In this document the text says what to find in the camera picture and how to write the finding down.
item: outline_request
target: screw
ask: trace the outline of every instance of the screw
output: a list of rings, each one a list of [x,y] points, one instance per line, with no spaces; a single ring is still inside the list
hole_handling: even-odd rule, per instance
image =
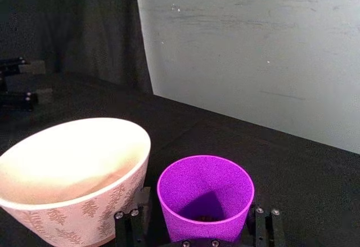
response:
[[[182,247],[190,247],[190,242],[188,240],[182,242]]]
[[[279,216],[280,215],[280,212],[277,210],[277,209],[273,209],[271,211],[272,214],[276,215],[276,216]]]
[[[124,213],[123,212],[116,212],[115,213],[115,219],[121,219],[124,217]]]
[[[132,211],[131,211],[131,216],[136,216],[136,215],[138,215],[139,214],[139,210],[138,209],[133,209]]]
[[[257,208],[257,209],[256,209],[256,212],[257,212],[257,213],[264,213],[264,210],[263,210],[262,208]]]
[[[213,241],[211,242],[211,245],[212,245],[212,247],[219,247],[220,242],[219,242],[218,240],[213,240]]]

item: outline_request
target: purple plastic cup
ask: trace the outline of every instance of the purple plastic cup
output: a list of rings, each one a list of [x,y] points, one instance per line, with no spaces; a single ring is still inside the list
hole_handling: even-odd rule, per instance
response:
[[[199,238],[237,241],[254,192],[250,176],[239,165],[209,155],[171,164],[157,183],[172,242]]]

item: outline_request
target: black metal mount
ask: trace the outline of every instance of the black metal mount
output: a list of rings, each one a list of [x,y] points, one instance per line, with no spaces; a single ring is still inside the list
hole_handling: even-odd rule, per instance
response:
[[[116,247],[147,247],[145,236],[149,227],[151,199],[142,200],[138,207],[128,213],[114,214]],[[253,244],[245,245],[241,241],[228,242],[219,239],[184,239],[158,247],[286,247],[282,228],[281,212],[277,209],[264,210],[252,205],[246,218],[246,226],[253,238]]]
[[[24,73],[45,73],[45,68],[42,64],[26,61],[23,57],[0,60],[0,110],[32,111],[38,103],[51,102],[50,88],[35,92],[8,91],[6,77]]]

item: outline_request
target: black tablecloth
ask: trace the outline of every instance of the black tablecloth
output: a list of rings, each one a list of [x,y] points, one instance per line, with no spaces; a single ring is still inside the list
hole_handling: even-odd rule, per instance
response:
[[[26,82],[21,83],[16,79],[9,81],[14,90],[52,87],[54,102],[32,113],[0,112],[0,154],[35,132],[70,120],[131,120],[152,140],[145,185],[154,189],[165,167],[185,156],[222,156],[249,172],[255,203],[282,211],[288,246],[360,246],[357,154],[90,77],[39,75],[22,77]],[[150,246],[168,242],[156,195],[149,235]],[[0,246],[49,245],[0,210]]]

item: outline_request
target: bowl rim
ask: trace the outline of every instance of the bowl rim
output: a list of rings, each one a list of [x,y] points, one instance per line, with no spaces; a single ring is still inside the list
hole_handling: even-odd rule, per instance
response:
[[[208,157],[208,158],[215,158],[215,159],[218,159],[218,160],[221,160],[221,161],[226,161],[234,166],[236,166],[239,170],[241,170],[244,175],[246,175],[246,178],[249,180],[250,182],[250,185],[251,185],[251,197],[249,199],[249,202],[246,204],[246,207],[243,208],[242,211],[240,211],[239,213],[237,213],[236,215],[230,217],[230,218],[227,218],[227,219],[224,219],[224,220],[221,220],[221,221],[215,221],[215,222],[201,222],[201,221],[194,221],[194,220],[191,220],[191,219],[188,219],[188,218],[185,218],[179,214],[177,214],[176,212],[174,212],[173,210],[170,209],[170,207],[168,207],[166,205],[166,203],[164,202],[163,198],[161,197],[161,194],[160,194],[160,182],[164,176],[164,174],[167,172],[168,169],[170,169],[172,166],[175,166],[177,165],[178,163],[181,163],[182,161],[186,161],[188,159],[192,159],[192,158],[203,158],[203,157]],[[215,155],[194,155],[194,156],[189,156],[189,157],[185,157],[185,158],[182,158],[180,160],[177,160],[175,162],[173,162],[171,165],[169,165],[163,172],[162,174],[160,175],[159,177],[159,180],[157,181],[157,186],[156,186],[156,192],[157,192],[157,196],[159,197],[159,201],[160,201],[160,205],[161,207],[164,207],[171,215],[174,215],[175,217],[179,218],[180,220],[182,221],[185,221],[185,222],[189,222],[189,223],[193,223],[193,224],[201,224],[201,225],[214,225],[214,224],[222,224],[222,223],[227,223],[227,222],[230,222],[234,219],[237,219],[238,217],[240,217],[241,215],[243,215],[245,212],[247,212],[249,209],[250,209],[250,206],[254,200],[254,196],[255,196],[255,187],[254,187],[254,182],[253,180],[251,179],[250,175],[248,174],[248,172],[242,168],[241,166],[239,166],[238,164],[234,163],[233,161],[230,161],[228,159],[225,159],[223,157],[219,157],[219,156],[215,156]]]
[[[136,171],[138,171],[145,162],[147,162],[149,155],[150,155],[150,150],[151,150],[151,139],[149,134],[147,133],[147,131],[142,128],[140,125],[130,121],[130,120],[125,120],[125,119],[119,119],[119,118],[111,118],[111,117],[98,117],[98,118],[84,118],[84,119],[77,119],[77,120],[71,120],[69,122],[64,122],[64,123],[60,123],[60,124],[56,124],[54,126],[51,126],[49,128],[43,129],[37,133],[32,134],[31,136],[28,136],[27,138],[19,141],[18,143],[16,143],[15,145],[13,145],[12,147],[10,147],[8,150],[12,149],[13,147],[15,147],[16,145],[22,143],[24,140],[28,139],[29,137],[33,137],[36,136],[46,130],[58,127],[60,125],[65,125],[65,124],[71,124],[73,122],[78,122],[78,121],[94,121],[94,120],[104,120],[104,119],[112,119],[112,120],[119,120],[119,121],[123,121],[123,122],[127,122],[127,123],[131,123],[134,127],[138,128],[140,132],[143,132],[145,134],[145,145],[147,146],[147,150],[144,153],[144,155],[140,158],[139,162],[128,172],[126,173],[124,176],[122,176],[121,178],[119,178],[118,180],[116,180],[115,182],[95,191],[95,192],[91,192],[90,194],[75,198],[75,199],[70,199],[70,200],[66,200],[66,201],[61,201],[61,202],[55,202],[55,203],[47,203],[47,204],[26,204],[26,203],[17,203],[17,202],[13,202],[13,201],[9,201],[6,200],[4,198],[0,197],[0,207],[3,208],[9,208],[9,209],[14,209],[14,210],[47,210],[47,209],[53,209],[53,208],[63,208],[65,206],[71,206],[71,205],[75,205],[75,204],[79,204],[85,201],[88,201],[90,199],[93,199],[94,197],[97,197],[99,195],[102,195],[108,191],[110,191],[111,189],[115,188],[116,186],[122,184],[124,181],[126,181],[128,178],[130,178],[132,175],[135,174]]]

